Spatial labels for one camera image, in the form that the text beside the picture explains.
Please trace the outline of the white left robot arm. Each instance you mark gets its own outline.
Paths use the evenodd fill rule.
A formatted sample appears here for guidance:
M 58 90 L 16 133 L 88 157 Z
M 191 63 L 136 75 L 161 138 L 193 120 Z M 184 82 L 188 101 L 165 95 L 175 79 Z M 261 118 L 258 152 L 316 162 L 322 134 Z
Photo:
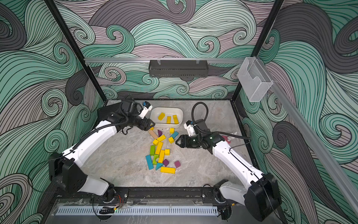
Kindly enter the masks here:
M 53 153 L 49 157 L 50 181 L 69 194 L 90 193 L 102 197 L 106 203 L 111 202 L 116 194 L 114 185 L 102 178 L 85 174 L 81 167 L 103 143 L 117 133 L 127 134 L 133 127 L 143 131 L 153 128 L 155 123 L 146 117 L 152 108 L 148 101 L 140 104 L 132 99 L 100 108 L 99 123 L 94 130 L 64 152 Z

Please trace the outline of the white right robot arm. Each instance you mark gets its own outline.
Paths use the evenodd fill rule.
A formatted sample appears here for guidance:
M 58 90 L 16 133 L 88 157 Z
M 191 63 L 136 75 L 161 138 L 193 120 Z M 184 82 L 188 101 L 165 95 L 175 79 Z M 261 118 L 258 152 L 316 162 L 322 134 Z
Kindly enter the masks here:
M 239 178 L 242 185 L 224 181 L 219 184 L 218 201 L 235 201 L 244 205 L 248 212 L 262 222 L 282 203 L 278 181 L 270 173 L 256 169 L 225 141 L 213 133 L 206 136 L 181 135 L 175 144 L 181 148 L 203 148 L 220 159 Z

